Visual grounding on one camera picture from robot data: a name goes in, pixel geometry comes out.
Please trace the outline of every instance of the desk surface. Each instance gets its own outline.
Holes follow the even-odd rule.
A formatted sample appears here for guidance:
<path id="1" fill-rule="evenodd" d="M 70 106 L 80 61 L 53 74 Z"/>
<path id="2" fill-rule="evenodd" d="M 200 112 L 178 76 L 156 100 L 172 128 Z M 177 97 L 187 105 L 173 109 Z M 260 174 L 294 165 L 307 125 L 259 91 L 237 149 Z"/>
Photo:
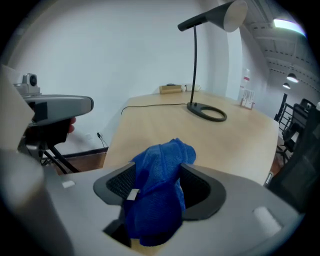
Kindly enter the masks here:
<path id="1" fill-rule="evenodd" d="M 189 101 L 190 92 L 182 92 L 134 97 L 127 105 Z M 227 98 L 195 92 L 194 101 L 223 110 L 227 120 L 202 119 L 188 111 L 186 105 L 126 108 L 103 167 L 125 165 L 148 147 L 179 138 L 195 149 L 195 165 L 242 176 L 262 185 L 275 156 L 279 124 Z"/>

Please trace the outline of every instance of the hand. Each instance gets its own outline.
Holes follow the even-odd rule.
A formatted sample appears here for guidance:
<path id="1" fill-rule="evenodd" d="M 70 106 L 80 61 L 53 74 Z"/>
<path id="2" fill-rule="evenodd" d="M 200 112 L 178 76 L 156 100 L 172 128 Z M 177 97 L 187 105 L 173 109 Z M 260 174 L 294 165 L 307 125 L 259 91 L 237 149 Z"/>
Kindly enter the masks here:
<path id="1" fill-rule="evenodd" d="M 74 130 L 75 130 L 75 127 L 73 126 L 73 124 L 76 122 L 76 118 L 73 117 L 71 118 L 71 121 L 70 121 L 70 125 L 69 125 L 69 130 L 68 130 L 68 133 L 72 133 Z"/>

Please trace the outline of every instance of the towel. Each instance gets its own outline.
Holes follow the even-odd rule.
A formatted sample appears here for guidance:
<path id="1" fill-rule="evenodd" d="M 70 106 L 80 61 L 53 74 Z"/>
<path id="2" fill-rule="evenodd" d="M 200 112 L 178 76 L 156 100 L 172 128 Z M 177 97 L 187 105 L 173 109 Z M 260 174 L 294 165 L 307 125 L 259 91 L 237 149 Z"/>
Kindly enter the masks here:
<path id="1" fill-rule="evenodd" d="M 178 138 L 154 145 L 133 158 L 135 162 L 134 201 L 124 203 L 128 235 L 143 246 L 168 241 L 182 224 L 186 209 L 180 186 L 181 163 L 193 164 L 196 152 Z"/>

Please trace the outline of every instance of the baseboard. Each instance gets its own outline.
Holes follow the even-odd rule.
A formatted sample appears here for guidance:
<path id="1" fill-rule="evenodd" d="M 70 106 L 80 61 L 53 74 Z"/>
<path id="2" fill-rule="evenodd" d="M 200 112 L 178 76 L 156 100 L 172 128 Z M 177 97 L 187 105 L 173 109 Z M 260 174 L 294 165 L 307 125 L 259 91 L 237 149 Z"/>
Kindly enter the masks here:
<path id="1" fill-rule="evenodd" d="M 101 154 L 101 153 L 106 153 L 108 151 L 109 147 L 103 147 L 103 148 L 97 148 L 97 149 L 92 149 L 88 151 L 83 151 L 83 152 L 78 152 L 78 153 L 72 153 L 72 154 L 63 154 L 62 156 L 66 159 L 68 158 L 76 158 L 76 157 L 83 157 L 83 156 L 89 156 L 89 155 L 94 155 L 94 154 Z"/>

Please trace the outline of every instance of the black desk lamp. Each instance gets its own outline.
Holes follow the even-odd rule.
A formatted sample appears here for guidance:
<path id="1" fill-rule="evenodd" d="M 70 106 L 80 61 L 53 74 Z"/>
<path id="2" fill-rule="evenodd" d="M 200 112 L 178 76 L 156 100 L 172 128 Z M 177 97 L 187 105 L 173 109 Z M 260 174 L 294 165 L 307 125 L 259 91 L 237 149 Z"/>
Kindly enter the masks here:
<path id="1" fill-rule="evenodd" d="M 222 28 L 226 32 L 233 32 L 241 26 L 247 15 L 248 6 L 244 0 L 236 0 L 233 2 L 228 2 L 220 5 L 214 9 L 207 12 L 199 14 L 192 17 L 178 25 L 180 31 L 185 31 L 187 29 L 193 28 L 194 32 L 194 68 L 193 68 L 193 81 L 192 81 L 192 91 L 190 102 L 186 105 L 187 109 L 197 116 L 214 121 L 223 122 L 227 119 L 227 115 L 222 110 L 215 108 L 213 106 L 193 102 L 195 82 L 196 82 L 196 72 L 197 72 L 197 31 L 196 26 L 211 22 L 218 27 Z M 222 118 L 215 118 L 209 116 L 202 112 L 202 110 L 212 110 L 220 113 Z"/>

